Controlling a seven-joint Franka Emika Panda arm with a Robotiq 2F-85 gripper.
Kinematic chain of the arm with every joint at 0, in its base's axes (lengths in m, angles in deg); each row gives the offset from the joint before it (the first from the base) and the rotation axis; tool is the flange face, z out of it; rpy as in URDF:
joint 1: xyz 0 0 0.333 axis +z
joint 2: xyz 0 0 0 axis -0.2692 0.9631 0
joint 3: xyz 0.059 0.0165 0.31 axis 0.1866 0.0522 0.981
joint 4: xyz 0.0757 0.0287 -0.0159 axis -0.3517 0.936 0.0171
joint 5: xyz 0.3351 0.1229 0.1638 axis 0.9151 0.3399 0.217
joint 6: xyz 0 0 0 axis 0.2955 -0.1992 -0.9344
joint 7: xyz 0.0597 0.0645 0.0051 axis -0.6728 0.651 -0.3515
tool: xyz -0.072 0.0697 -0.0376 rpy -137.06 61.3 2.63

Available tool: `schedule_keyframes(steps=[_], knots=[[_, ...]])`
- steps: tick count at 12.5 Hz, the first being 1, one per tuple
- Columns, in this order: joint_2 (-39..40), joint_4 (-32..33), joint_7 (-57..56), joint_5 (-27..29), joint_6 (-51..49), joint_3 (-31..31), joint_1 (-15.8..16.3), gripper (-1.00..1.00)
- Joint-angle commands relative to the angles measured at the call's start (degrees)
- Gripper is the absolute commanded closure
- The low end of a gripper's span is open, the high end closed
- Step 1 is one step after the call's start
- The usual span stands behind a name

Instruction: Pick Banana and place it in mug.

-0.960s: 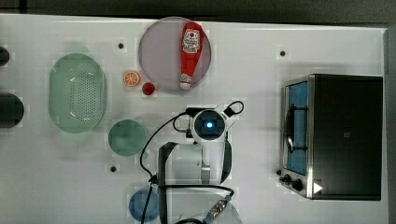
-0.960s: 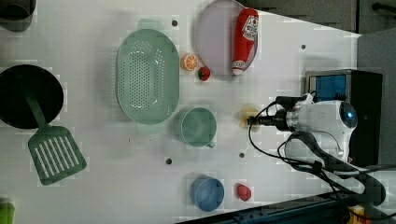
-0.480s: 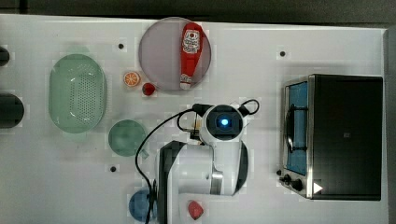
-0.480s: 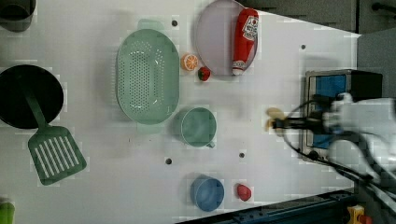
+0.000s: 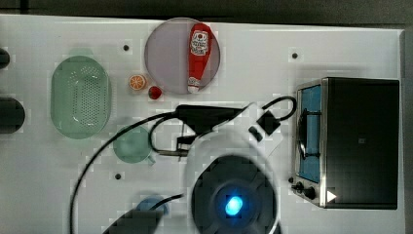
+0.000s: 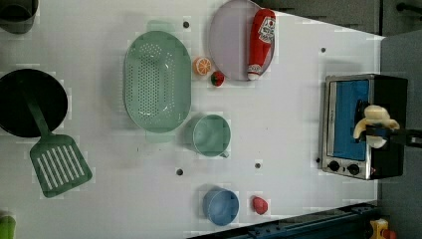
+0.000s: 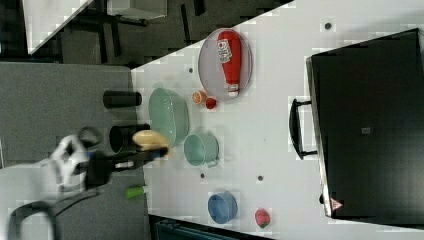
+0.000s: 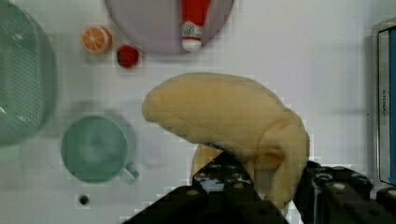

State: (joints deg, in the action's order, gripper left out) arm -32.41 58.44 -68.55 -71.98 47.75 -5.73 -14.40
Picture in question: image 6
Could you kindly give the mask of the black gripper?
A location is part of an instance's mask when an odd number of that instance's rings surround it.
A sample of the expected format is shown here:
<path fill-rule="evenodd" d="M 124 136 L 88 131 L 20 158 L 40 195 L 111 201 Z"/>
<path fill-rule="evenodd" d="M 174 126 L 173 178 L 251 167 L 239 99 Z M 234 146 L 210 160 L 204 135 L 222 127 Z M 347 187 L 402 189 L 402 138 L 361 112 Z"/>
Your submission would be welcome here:
<path fill-rule="evenodd" d="M 360 135 L 363 131 L 366 142 L 377 141 L 380 137 L 391 143 L 402 143 L 403 136 L 400 129 L 372 126 L 366 127 L 364 110 L 369 106 L 369 103 L 363 100 L 358 100 L 355 108 L 354 122 L 355 127 L 353 137 L 356 142 L 360 141 Z M 422 131 L 416 129 L 406 129 L 404 131 L 405 145 L 411 147 L 422 148 Z"/>

